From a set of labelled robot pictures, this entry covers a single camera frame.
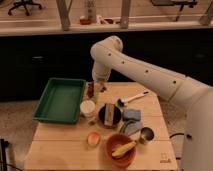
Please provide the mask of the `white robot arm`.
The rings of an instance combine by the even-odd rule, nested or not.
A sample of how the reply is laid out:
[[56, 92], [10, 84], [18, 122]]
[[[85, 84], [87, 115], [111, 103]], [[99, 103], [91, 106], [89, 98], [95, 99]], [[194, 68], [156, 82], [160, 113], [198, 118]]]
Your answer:
[[123, 42], [110, 36], [90, 50], [92, 78], [107, 82], [114, 69], [186, 112], [180, 171], [213, 171], [213, 86], [122, 53]]

